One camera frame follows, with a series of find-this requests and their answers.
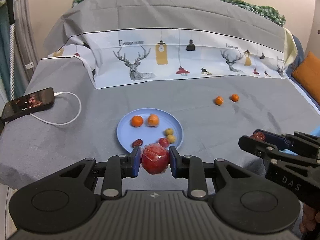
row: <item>blue plate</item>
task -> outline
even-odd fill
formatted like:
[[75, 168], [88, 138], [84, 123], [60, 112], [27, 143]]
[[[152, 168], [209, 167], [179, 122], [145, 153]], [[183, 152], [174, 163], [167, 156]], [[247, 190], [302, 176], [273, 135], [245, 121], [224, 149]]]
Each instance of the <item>blue plate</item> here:
[[[156, 114], [159, 117], [159, 125], [151, 127], [147, 125], [147, 119], [150, 114]], [[133, 127], [131, 125], [131, 118], [135, 115], [140, 115], [143, 118], [143, 124], [140, 127]], [[161, 137], [165, 137], [164, 130], [172, 128], [173, 135], [177, 138], [175, 143], [170, 146], [175, 146], [177, 149], [181, 146], [183, 141], [183, 129], [179, 121], [171, 114], [155, 109], [155, 108], [141, 108], [136, 109], [126, 114], [118, 123], [117, 137], [121, 146], [129, 153], [132, 151], [132, 143], [141, 139], [143, 145], [156, 143]]]

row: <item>curtain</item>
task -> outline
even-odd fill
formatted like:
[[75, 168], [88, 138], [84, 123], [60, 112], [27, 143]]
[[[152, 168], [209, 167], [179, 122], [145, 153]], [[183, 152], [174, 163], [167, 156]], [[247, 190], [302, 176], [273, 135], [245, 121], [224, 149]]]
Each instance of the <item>curtain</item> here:
[[[15, 94], [20, 97], [24, 94], [33, 72], [39, 61], [36, 46], [32, 35], [28, 0], [14, 0], [15, 16]], [[7, 5], [0, 3], [0, 97], [4, 102], [10, 99], [10, 72], [9, 72], [9, 19]]]
[[[10, 73], [9, 73], [9, 17], [7, 4], [0, 7], [0, 75], [4, 85], [7, 98], [10, 98]], [[25, 83], [25, 77], [20, 75], [20, 71], [15, 62], [15, 92], [16, 96], [23, 95], [27, 86]]]

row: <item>small orange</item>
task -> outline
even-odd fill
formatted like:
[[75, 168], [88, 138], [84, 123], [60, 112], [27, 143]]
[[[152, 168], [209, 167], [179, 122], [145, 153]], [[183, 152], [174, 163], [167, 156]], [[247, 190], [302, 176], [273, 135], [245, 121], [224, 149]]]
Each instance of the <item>small orange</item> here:
[[223, 104], [223, 98], [222, 97], [217, 97], [214, 102], [216, 105], [221, 106]]
[[134, 127], [140, 127], [143, 124], [143, 118], [140, 115], [135, 115], [131, 119], [131, 124]]
[[237, 102], [239, 100], [239, 96], [237, 94], [233, 94], [230, 99], [234, 102]]
[[158, 126], [159, 124], [159, 117], [156, 114], [151, 114], [148, 117], [148, 125], [149, 126]]

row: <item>gray blanket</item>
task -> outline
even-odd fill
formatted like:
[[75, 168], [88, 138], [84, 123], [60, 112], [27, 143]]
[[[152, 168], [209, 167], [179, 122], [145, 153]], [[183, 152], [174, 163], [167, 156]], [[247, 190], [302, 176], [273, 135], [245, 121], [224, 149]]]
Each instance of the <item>gray blanket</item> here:
[[[159, 108], [174, 115], [184, 129], [180, 154], [195, 155], [204, 162], [225, 158], [262, 174], [261, 159], [243, 152], [238, 138], [257, 129], [276, 133], [310, 132], [320, 116], [288, 80], [247, 76], [191, 80], [151, 81], [95, 90], [82, 62], [73, 58], [40, 61], [26, 93], [46, 87], [77, 94], [83, 104], [79, 118], [57, 127], [32, 116], [8, 123], [0, 137], [0, 179], [11, 188], [58, 171], [86, 157], [97, 162], [125, 153], [116, 138], [119, 120], [142, 107]], [[239, 102], [228, 99], [237, 93]], [[213, 99], [225, 102], [216, 106]], [[52, 109], [36, 113], [51, 122], [67, 122], [78, 111], [71, 95], [56, 97]], [[213, 186], [208, 181], [209, 191]], [[136, 179], [124, 179], [123, 189], [186, 189], [187, 180], [173, 179], [170, 169], [150, 176], [140, 168]]]

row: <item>pillow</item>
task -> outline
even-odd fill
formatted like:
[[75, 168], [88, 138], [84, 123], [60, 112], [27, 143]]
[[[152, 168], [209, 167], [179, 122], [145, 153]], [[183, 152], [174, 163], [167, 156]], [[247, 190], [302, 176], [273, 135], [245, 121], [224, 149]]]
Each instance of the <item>pillow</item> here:
[[320, 104], [320, 59], [310, 51], [291, 75]]

